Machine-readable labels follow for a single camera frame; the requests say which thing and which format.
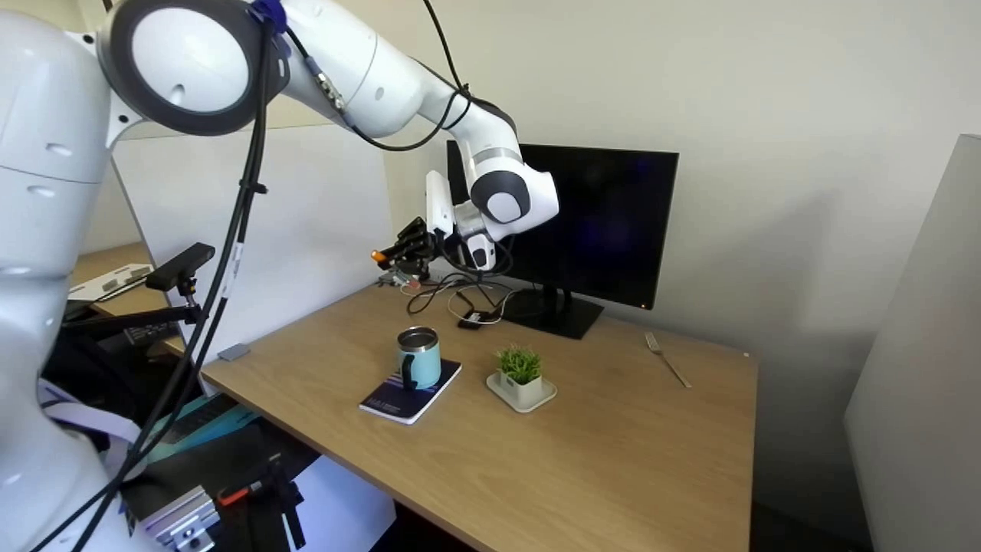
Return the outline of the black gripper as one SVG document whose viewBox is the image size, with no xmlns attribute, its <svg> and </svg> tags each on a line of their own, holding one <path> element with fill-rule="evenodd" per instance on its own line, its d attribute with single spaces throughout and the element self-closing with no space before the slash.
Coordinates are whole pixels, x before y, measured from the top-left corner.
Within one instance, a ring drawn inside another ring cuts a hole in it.
<svg viewBox="0 0 981 552">
<path fill-rule="evenodd" d="M 425 272 L 433 262 L 451 256 L 451 239 L 441 232 L 430 232 L 423 218 L 413 218 L 399 232 L 399 246 L 377 249 L 399 263 L 377 263 L 379 272 L 407 280 L 411 272 Z"/>
</svg>

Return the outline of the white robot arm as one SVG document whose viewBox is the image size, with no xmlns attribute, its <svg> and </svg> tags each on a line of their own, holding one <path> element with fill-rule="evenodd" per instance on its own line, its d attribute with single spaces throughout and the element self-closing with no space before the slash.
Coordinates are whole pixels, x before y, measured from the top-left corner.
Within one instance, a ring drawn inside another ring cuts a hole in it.
<svg viewBox="0 0 981 552">
<path fill-rule="evenodd" d="M 472 204 L 448 232 L 480 271 L 493 246 L 559 216 L 513 119 L 401 57 L 333 0 L 119 0 L 87 33 L 0 12 L 0 549 L 149 539 L 115 511 L 115 477 L 44 414 L 37 386 L 62 330 L 97 184 L 135 122 L 183 134 L 256 130 L 287 97 L 358 140 L 423 118 L 462 153 Z"/>
</svg>

